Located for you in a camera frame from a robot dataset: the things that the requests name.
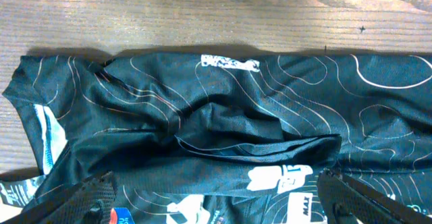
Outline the black orange patterned jersey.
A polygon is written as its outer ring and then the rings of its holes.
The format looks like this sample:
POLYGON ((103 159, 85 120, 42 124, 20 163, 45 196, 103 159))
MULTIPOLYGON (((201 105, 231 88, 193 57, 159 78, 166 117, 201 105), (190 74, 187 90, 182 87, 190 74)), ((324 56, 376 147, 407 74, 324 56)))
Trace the black orange patterned jersey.
POLYGON ((4 97, 40 194, 112 172, 110 223, 324 223, 335 168, 431 215, 431 57, 149 53, 104 63, 23 56, 4 97))

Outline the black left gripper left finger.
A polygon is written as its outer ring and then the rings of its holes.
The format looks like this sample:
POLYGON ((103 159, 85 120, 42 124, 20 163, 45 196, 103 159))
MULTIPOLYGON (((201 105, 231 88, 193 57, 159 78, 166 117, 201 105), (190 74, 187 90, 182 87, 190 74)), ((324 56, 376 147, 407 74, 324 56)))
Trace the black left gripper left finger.
POLYGON ((98 173, 73 185, 58 186, 32 200, 5 224, 109 224, 117 195, 112 172, 98 173))

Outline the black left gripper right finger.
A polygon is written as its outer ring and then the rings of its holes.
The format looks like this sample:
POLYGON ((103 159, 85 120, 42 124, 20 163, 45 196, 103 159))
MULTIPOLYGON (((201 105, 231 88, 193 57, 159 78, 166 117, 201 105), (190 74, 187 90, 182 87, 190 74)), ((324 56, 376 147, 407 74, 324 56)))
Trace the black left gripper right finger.
POLYGON ((320 172, 317 188, 329 224, 431 224, 430 217, 332 169, 320 172))

